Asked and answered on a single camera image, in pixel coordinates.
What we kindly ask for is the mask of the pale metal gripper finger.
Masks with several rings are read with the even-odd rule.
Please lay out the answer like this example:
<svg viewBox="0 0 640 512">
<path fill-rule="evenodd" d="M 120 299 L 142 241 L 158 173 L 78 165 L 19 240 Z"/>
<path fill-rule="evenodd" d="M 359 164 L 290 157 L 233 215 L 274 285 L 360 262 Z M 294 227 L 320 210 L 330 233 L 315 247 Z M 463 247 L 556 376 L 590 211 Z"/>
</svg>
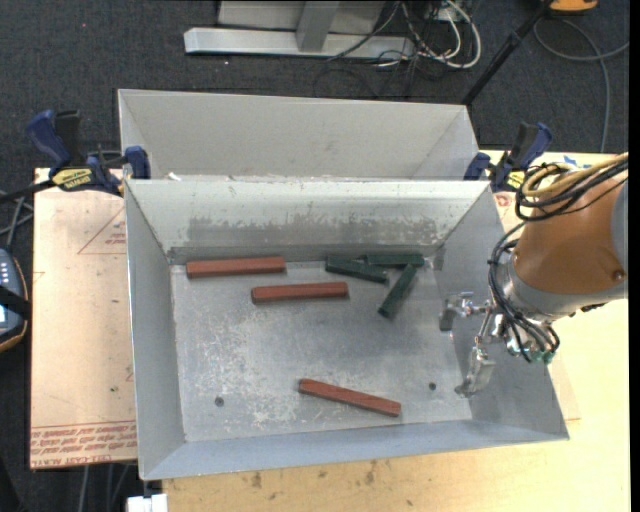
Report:
<svg viewBox="0 0 640 512">
<path fill-rule="evenodd" d="M 444 300 L 439 313 L 439 329 L 441 331 L 451 331 L 455 319 L 466 318 L 474 314 L 473 296 L 473 292 L 463 291 L 449 295 Z"/>
<path fill-rule="evenodd" d="M 467 374 L 461 384 L 455 388 L 458 396 L 469 398 L 483 391 L 489 384 L 496 362 L 489 358 L 483 348 L 474 347 L 469 354 Z"/>
</svg>

